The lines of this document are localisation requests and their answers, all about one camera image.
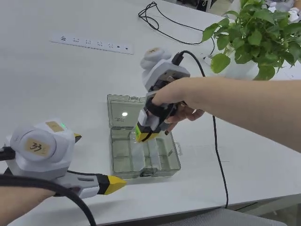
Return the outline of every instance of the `power strip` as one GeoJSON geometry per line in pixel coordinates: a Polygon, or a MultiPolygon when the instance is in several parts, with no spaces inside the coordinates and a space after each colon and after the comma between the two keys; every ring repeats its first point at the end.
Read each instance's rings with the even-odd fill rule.
{"type": "Polygon", "coordinates": [[[133,46],[131,44],[112,43],[102,40],[82,39],[74,35],[55,34],[52,36],[50,41],[66,45],[95,48],[118,53],[134,54],[133,46]]]}

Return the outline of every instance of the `white table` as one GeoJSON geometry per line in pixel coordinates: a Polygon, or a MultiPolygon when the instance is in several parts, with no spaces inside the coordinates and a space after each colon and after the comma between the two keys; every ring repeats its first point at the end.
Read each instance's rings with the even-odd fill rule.
{"type": "MultiPolygon", "coordinates": [[[[163,46],[173,53],[210,52],[212,44],[185,46],[150,29],[137,17],[148,0],[3,1],[0,8],[0,139],[20,124],[60,117],[83,139],[71,170],[110,173],[107,94],[143,96],[141,57],[163,46]],[[49,42],[53,33],[133,43],[134,55],[49,42]]],[[[219,16],[157,1],[163,13],[205,28],[219,16]]],[[[157,17],[162,30],[186,41],[196,31],[157,17]]],[[[188,56],[183,66],[200,75],[188,56]]],[[[301,193],[301,155],[254,133],[217,121],[219,152],[231,204],[301,193]]],[[[171,178],[130,182],[108,196],[85,199],[96,222],[106,224],[220,207],[225,191],[214,153],[210,115],[185,121],[174,130],[182,146],[182,169],[171,178]]],[[[0,165],[4,171],[6,165],[0,165]]],[[[66,198],[50,198],[12,225],[85,226],[81,210],[66,198]]]]}

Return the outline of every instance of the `clear plastic box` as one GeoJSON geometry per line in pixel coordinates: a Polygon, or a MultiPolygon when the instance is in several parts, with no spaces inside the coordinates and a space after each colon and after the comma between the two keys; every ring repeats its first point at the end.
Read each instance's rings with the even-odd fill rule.
{"type": "Polygon", "coordinates": [[[144,97],[108,95],[112,172],[123,179],[172,176],[181,169],[172,133],[138,143],[134,127],[144,97]]]}

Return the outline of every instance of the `black cable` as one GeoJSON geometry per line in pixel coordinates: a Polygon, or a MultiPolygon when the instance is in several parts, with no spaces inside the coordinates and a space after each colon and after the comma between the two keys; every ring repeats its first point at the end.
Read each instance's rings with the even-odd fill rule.
{"type": "MultiPolygon", "coordinates": [[[[194,59],[194,60],[197,62],[197,64],[198,64],[198,67],[199,67],[199,69],[200,69],[200,71],[201,71],[201,73],[202,73],[202,76],[203,76],[203,77],[206,77],[206,76],[205,76],[205,73],[204,73],[204,70],[203,70],[203,68],[202,68],[202,65],[201,65],[201,63],[199,62],[199,60],[196,58],[196,56],[195,56],[193,53],[191,53],[191,52],[189,52],[189,51],[187,51],[187,50],[183,50],[182,52],[176,54],[176,55],[174,56],[172,62],[177,62],[176,65],[179,65],[180,62],[181,62],[181,60],[182,60],[182,56],[183,56],[184,53],[187,53],[187,54],[189,54],[190,56],[193,57],[193,59],[194,59]]],[[[222,179],[223,179],[223,182],[224,182],[224,187],[225,187],[225,192],[226,192],[226,205],[225,205],[225,209],[226,209],[226,208],[228,207],[228,204],[229,204],[229,194],[228,194],[228,189],[227,189],[227,184],[226,184],[226,178],[225,178],[224,170],[223,170],[223,168],[222,168],[222,162],[221,162],[220,155],[219,155],[219,153],[218,153],[218,148],[217,148],[217,132],[216,132],[216,121],[215,121],[215,116],[214,116],[214,115],[212,115],[212,119],[213,119],[213,129],[214,129],[214,146],[215,146],[215,153],[216,153],[216,156],[217,156],[218,163],[219,163],[219,165],[220,165],[220,169],[221,169],[221,173],[222,173],[222,179]]]]}
{"type": "Polygon", "coordinates": [[[254,202],[254,203],[252,203],[252,204],[249,204],[249,205],[246,205],[246,206],[244,206],[244,207],[238,208],[237,210],[234,210],[234,211],[242,210],[242,209],[247,208],[247,207],[249,207],[249,206],[253,206],[253,205],[257,204],[257,203],[258,203],[258,202],[254,202]]]}
{"type": "Polygon", "coordinates": [[[10,187],[36,187],[47,189],[56,193],[59,193],[62,196],[66,196],[71,199],[75,204],[80,207],[84,212],[91,226],[96,226],[95,219],[89,209],[89,207],[79,198],[74,192],[65,188],[61,185],[55,184],[51,181],[20,177],[20,176],[11,176],[11,175],[1,175],[0,176],[0,186],[10,186],[10,187]]]}
{"type": "MultiPolygon", "coordinates": [[[[172,37],[172,36],[170,36],[170,35],[168,35],[168,34],[162,32],[162,31],[160,31],[160,30],[159,30],[159,27],[160,27],[160,26],[159,26],[159,23],[158,23],[154,18],[152,18],[152,17],[146,15],[147,10],[149,10],[149,9],[152,8],[152,7],[156,7],[157,10],[158,10],[158,12],[159,12],[165,19],[167,19],[167,20],[169,20],[169,21],[171,21],[171,22],[173,22],[173,23],[176,23],[176,24],[181,25],[181,26],[184,26],[184,27],[189,27],[189,28],[191,28],[191,29],[194,29],[194,30],[197,30],[197,31],[200,31],[200,32],[204,32],[204,31],[201,30],[201,29],[198,29],[198,28],[195,28],[195,27],[191,27],[191,26],[188,26],[188,25],[185,25],[185,24],[181,24],[181,23],[179,23],[179,22],[176,22],[175,20],[172,20],[172,19],[168,18],[167,16],[165,16],[165,15],[160,11],[160,9],[158,8],[157,3],[154,2],[154,1],[153,1],[152,3],[150,3],[150,4],[148,4],[148,5],[146,6],[145,9],[141,10],[141,11],[138,13],[138,17],[141,18],[142,20],[144,20],[144,21],[145,21],[152,29],[158,31],[159,33],[161,33],[161,34],[163,34],[163,35],[165,35],[165,36],[167,36],[167,37],[169,37],[169,38],[171,38],[171,39],[173,39],[173,40],[175,40],[175,41],[178,41],[178,42],[180,42],[180,43],[183,43],[183,44],[187,44],[187,45],[199,45],[199,44],[202,43],[202,42],[197,42],[197,43],[184,42],[184,41],[181,41],[181,40],[179,40],[179,39],[176,39],[176,38],[174,38],[174,37],[172,37]],[[157,27],[155,27],[154,25],[152,25],[152,24],[149,22],[149,19],[152,20],[152,21],[154,21],[154,22],[156,23],[157,27]]],[[[212,40],[212,43],[213,43],[213,49],[212,49],[210,55],[213,53],[213,51],[214,51],[214,49],[215,49],[215,43],[214,43],[214,40],[213,40],[212,37],[211,37],[211,40],[212,40]]]]}

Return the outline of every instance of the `black power cord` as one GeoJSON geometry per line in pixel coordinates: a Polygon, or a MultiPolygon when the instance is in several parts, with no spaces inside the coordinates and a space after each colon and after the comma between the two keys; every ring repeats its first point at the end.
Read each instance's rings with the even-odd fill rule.
{"type": "MultiPolygon", "coordinates": [[[[184,53],[187,53],[190,56],[192,56],[192,58],[197,62],[198,67],[199,67],[199,69],[200,69],[200,71],[202,73],[202,76],[206,77],[205,73],[204,73],[204,70],[202,68],[202,65],[199,62],[199,60],[196,58],[196,56],[193,53],[191,53],[191,52],[189,52],[187,50],[183,50],[182,52],[177,53],[174,56],[174,58],[172,59],[172,63],[175,64],[175,65],[179,65],[181,63],[181,61],[183,60],[183,54],[184,53]]],[[[225,209],[226,209],[228,207],[228,204],[229,204],[229,194],[228,194],[228,189],[227,189],[227,184],[226,184],[226,178],[225,178],[224,170],[222,168],[222,162],[221,162],[220,155],[218,153],[218,148],[217,148],[217,132],[216,132],[216,121],[215,121],[215,116],[214,115],[212,115],[212,119],[213,119],[213,129],[214,129],[215,153],[216,153],[216,156],[217,156],[218,163],[220,165],[220,169],[221,169],[221,173],[222,173],[222,179],[223,179],[223,182],[224,182],[224,187],[225,187],[225,192],[226,192],[226,205],[225,205],[225,209]]]]}
{"type": "MultiPolygon", "coordinates": [[[[144,21],[145,21],[152,29],[156,30],[157,32],[159,32],[159,33],[161,33],[161,34],[163,34],[163,35],[165,35],[165,36],[167,36],[167,37],[169,37],[169,38],[171,38],[171,39],[173,39],[173,40],[175,40],[175,41],[178,41],[178,42],[180,42],[180,43],[183,43],[183,44],[187,44],[187,45],[198,45],[198,44],[201,44],[201,43],[202,43],[201,41],[200,41],[200,42],[196,42],[196,43],[184,42],[184,41],[181,41],[181,40],[179,40],[179,39],[176,39],[176,38],[174,38],[174,37],[172,37],[172,36],[170,36],[170,35],[168,35],[168,34],[162,32],[162,31],[160,31],[160,29],[159,29],[159,28],[160,28],[159,23],[158,23],[154,18],[152,18],[152,17],[150,17],[150,16],[148,16],[148,15],[146,14],[147,10],[149,10],[150,8],[153,8],[153,7],[156,7],[157,10],[158,10],[158,12],[159,12],[165,19],[167,19],[167,20],[169,20],[169,21],[171,21],[171,22],[173,22],[173,23],[176,23],[176,24],[181,25],[181,26],[184,26],[184,27],[189,27],[189,28],[191,28],[191,29],[194,29],[194,30],[197,30],[197,31],[200,31],[200,32],[204,32],[204,30],[201,30],[201,29],[198,29],[198,28],[195,28],[195,27],[191,27],[191,26],[188,26],[188,25],[185,25],[185,24],[181,24],[181,23],[179,23],[179,22],[176,22],[176,21],[174,21],[174,20],[168,18],[167,16],[165,16],[165,15],[160,11],[160,9],[158,8],[158,4],[157,4],[156,2],[154,2],[154,1],[153,1],[152,3],[150,3],[150,4],[148,4],[148,5],[146,6],[145,9],[141,10],[141,11],[138,13],[138,17],[141,18],[142,20],[144,20],[144,21]],[[155,22],[157,26],[152,25],[152,24],[149,22],[149,19],[152,20],[153,22],[155,22]]],[[[213,51],[214,51],[214,49],[215,49],[215,43],[214,43],[214,40],[213,40],[212,37],[211,37],[211,40],[212,40],[212,43],[213,43],[213,49],[212,49],[210,55],[213,53],[213,51]]]]}

